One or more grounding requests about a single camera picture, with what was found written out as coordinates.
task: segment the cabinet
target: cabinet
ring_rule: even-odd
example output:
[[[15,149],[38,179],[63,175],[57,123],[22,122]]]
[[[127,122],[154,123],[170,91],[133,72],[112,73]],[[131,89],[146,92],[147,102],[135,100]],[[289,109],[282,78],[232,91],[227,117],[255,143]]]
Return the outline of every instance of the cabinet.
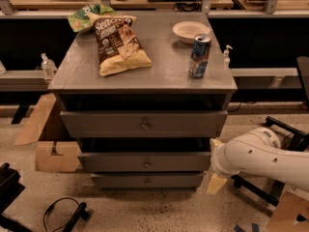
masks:
[[[173,26],[209,22],[200,13],[126,12],[153,66],[100,76],[92,32],[77,35],[48,89],[100,189],[198,188],[237,90],[212,30],[205,76],[188,76],[191,44]]]

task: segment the green chip bag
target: green chip bag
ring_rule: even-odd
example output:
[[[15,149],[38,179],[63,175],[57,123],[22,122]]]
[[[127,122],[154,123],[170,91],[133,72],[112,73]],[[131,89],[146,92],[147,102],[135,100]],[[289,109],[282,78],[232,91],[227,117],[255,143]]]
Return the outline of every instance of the green chip bag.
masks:
[[[77,12],[71,14],[68,17],[70,27],[74,32],[80,32],[82,30],[92,27],[91,21],[89,17],[86,16],[86,13],[93,13],[96,15],[116,14],[116,12],[112,8],[102,4],[86,5],[82,9],[78,10]]]

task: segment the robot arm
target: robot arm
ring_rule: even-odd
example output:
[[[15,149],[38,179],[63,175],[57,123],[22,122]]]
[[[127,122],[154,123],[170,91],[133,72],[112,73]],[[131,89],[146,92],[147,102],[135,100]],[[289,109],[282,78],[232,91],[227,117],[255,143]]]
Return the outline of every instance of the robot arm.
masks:
[[[309,153],[285,151],[277,135],[257,128],[224,144],[211,140],[211,170],[219,178],[240,172],[309,190]]]

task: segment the spray bottle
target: spray bottle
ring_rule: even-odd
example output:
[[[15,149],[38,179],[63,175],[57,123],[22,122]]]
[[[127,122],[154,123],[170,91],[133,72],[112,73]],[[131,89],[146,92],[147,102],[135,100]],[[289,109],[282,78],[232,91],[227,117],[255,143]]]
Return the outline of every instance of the spray bottle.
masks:
[[[42,57],[42,70],[44,71],[46,77],[52,78],[54,74],[57,72],[57,68],[55,66],[54,61],[51,59],[47,58],[45,53],[41,54]]]
[[[228,69],[228,68],[230,68],[230,61],[231,61],[231,59],[230,59],[229,54],[230,54],[230,49],[232,49],[232,47],[230,45],[228,45],[228,44],[225,47],[226,48],[225,48],[225,50],[223,52],[223,56],[224,56],[224,69]]]

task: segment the blue can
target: blue can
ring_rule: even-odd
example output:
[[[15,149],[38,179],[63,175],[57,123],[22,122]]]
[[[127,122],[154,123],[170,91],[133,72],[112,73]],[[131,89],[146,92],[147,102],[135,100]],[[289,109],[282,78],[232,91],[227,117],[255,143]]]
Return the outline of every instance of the blue can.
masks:
[[[194,37],[189,75],[200,78],[204,75],[209,61],[211,37],[207,34],[198,34]]]

